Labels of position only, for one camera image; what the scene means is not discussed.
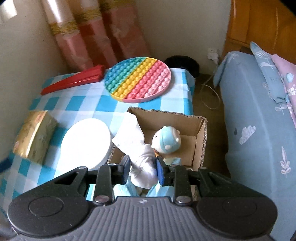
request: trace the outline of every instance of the black round object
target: black round object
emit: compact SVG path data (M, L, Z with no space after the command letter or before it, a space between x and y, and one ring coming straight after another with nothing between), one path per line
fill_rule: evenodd
M63 206L63 201L57 197L40 197L29 204L29 210L35 216L49 217L59 213Z
M188 56L174 55L167 58L164 63L169 68L186 69L194 78L200 75L199 64Z
M75 229L88 213L88 202L77 189L45 183L13 199L8 219L17 233L46 238Z
M248 239L270 233L275 204L267 197L203 197L197 205L203 223L228 238Z

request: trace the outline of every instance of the wall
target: wall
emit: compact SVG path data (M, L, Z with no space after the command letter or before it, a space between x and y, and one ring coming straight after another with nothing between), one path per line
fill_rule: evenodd
M230 0L135 0L140 24L153 57L172 55L195 59L202 73L216 65L207 59L209 47L222 52Z
M0 24L0 160L12 148L42 83L67 67L39 0L14 0L17 16Z

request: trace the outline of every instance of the tablecloth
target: tablecloth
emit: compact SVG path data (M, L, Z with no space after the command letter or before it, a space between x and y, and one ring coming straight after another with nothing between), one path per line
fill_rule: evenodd
M121 124L123 113L130 106L192 115L194 78L184 69L171 69L171 72L172 80L168 90L162 96L144 103L129 104L114 100L104 88L104 81L56 91L34 99L29 110L48 110L59 124L50 141L43 165L10 154L12 165L4 173L0 186L2 211L6 213L12 199L21 193L65 173L56 169L60 146L67 130L78 121L86 118L100 119L109 127L113 137ZM73 74L50 78L42 87L71 75ZM88 200L91 199L92 189L89 191Z

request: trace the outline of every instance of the pop it toy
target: pop it toy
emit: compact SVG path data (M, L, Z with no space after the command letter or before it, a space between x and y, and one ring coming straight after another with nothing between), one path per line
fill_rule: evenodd
M140 103L160 96L169 86L168 66L154 58L130 58L113 66L105 76L111 96L125 103Z

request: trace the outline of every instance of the brown floor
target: brown floor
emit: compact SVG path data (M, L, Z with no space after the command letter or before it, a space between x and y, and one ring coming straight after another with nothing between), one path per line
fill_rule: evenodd
M209 75L201 74L196 78L195 91L193 97L193 112L194 115L206 117L208 120L207 125L207 145L205 150L205 159L203 166L208 167L212 171L219 172L223 175L230 176L225 163L225 154L228 149L227 132L224 123L224 106L221 103L217 110L207 108L201 100L200 89ZM202 91L203 101L211 108L218 104L218 98L214 92L204 87Z

